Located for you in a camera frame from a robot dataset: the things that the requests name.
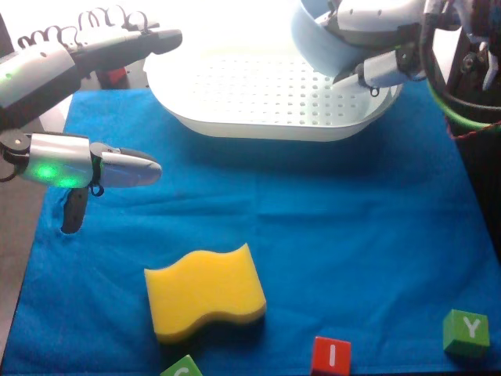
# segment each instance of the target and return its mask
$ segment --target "sponge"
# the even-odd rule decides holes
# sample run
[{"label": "sponge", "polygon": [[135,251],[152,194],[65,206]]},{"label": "sponge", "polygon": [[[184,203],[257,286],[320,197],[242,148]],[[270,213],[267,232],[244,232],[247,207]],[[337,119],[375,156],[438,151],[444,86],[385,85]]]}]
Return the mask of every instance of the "sponge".
[{"label": "sponge", "polygon": [[251,251],[194,251],[172,266],[145,269],[153,329],[160,342],[190,336],[211,321],[247,324],[263,316],[266,299]]}]

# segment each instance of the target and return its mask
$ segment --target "black spring coil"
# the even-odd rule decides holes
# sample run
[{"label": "black spring coil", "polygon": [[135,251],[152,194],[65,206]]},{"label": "black spring coil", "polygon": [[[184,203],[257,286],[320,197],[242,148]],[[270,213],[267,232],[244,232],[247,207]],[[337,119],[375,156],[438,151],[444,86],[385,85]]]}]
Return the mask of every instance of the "black spring coil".
[{"label": "black spring coil", "polygon": [[[57,31],[57,34],[56,34],[57,41],[59,43],[61,43],[62,45],[64,45],[66,48],[68,48],[68,45],[63,42],[63,31],[65,31],[67,29],[74,29],[73,42],[74,42],[74,44],[76,46],[82,46],[82,44],[77,41],[77,34],[78,34],[78,32],[83,30],[82,25],[81,25],[81,23],[82,23],[82,17],[87,13],[88,14],[88,22],[91,25],[91,27],[94,27],[94,22],[92,22],[92,19],[96,22],[96,26],[99,27],[100,26],[99,25],[99,19],[95,15],[95,12],[97,12],[99,10],[99,11],[101,11],[101,12],[104,13],[104,22],[105,22],[105,24],[107,26],[109,26],[109,27],[116,26],[116,24],[112,23],[111,20],[110,20],[109,11],[112,8],[119,8],[120,9],[121,14],[124,17],[124,23],[121,25],[121,27],[123,29],[128,30],[128,31],[143,31],[143,32],[148,33],[150,27],[158,27],[159,26],[158,24],[154,24],[154,25],[149,26],[148,25],[148,17],[146,17],[146,14],[143,13],[143,12],[141,12],[141,11],[137,10],[137,11],[134,11],[134,12],[130,13],[129,15],[126,15],[124,9],[121,6],[119,6],[119,5],[112,5],[108,9],[104,9],[104,8],[100,8],[99,7],[99,8],[94,8],[93,10],[89,10],[89,11],[80,13],[78,15],[78,28],[76,28],[75,26],[59,27],[57,25],[52,25],[52,26],[47,27],[44,31],[42,31],[42,30],[36,30],[36,31],[34,31],[33,33],[31,33],[30,37],[28,37],[28,36],[25,35],[25,36],[19,38],[17,40],[17,44],[22,49],[25,49],[26,47],[31,46],[31,45],[36,45],[37,42],[35,41],[35,37],[37,36],[37,34],[41,35],[41,37],[43,38],[44,42],[48,42],[49,39],[50,39],[49,38],[49,32],[52,29],[54,29],[54,30]],[[144,19],[144,24],[143,24],[142,27],[138,27],[136,24],[131,24],[130,23],[131,16],[133,14],[135,14],[135,13],[139,13],[139,14],[142,15],[142,18]]]}]

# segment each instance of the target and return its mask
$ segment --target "green block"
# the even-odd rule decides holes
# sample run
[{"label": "green block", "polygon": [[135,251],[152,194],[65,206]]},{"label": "green block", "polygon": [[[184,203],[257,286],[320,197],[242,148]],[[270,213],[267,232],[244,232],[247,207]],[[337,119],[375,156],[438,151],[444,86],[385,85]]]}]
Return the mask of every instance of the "green block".
[{"label": "green block", "polygon": [[162,372],[160,376],[203,376],[191,356],[187,355],[173,366]]},{"label": "green block", "polygon": [[451,310],[444,319],[444,350],[479,358],[490,346],[487,316]]}]

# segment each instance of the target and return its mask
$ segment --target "toy cube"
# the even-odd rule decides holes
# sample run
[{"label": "toy cube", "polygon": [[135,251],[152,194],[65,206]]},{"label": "toy cube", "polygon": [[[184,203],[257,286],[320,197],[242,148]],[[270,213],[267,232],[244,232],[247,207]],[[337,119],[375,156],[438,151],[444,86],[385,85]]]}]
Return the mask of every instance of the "toy cube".
[{"label": "toy cube", "polygon": [[160,376],[203,376],[191,356],[187,355],[173,366],[162,372]]},{"label": "toy cube", "polygon": [[445,317],[444,350],[447,353],[478,358],[489,346],[487,316],[453,309]]},{"label": "toy cube", "polygon": [[351,343],[324,337],[315,337],[311,376],[350,374]]}]

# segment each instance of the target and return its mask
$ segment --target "green cable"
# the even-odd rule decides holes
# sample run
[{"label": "green cable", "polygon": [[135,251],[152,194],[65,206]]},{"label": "green cable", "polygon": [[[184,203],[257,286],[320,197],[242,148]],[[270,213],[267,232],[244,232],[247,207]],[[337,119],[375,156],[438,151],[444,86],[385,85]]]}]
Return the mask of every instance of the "green cable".
[{"label": "green cable", "polygon": [[431,87],[430,82],[428,82],[428,88],[430,89],[431,96],[433,97],[434,101],[441,108],[441,110],[444,112],[444,114],[448,118],[451,118],[452,120],[454,120],[456,123],[461,124],[465,128],[473,129],[476,131],[479,131],[479,130],[491,125],[489,123],[481,123],[478,121],[473,121],[473,120],[470,120],[464,116],[459,115],[457,112],[455,112],[452,108],[447,106],[440,99],[440,97],[437,95],[436,91],[434,91],[433,88]]}]

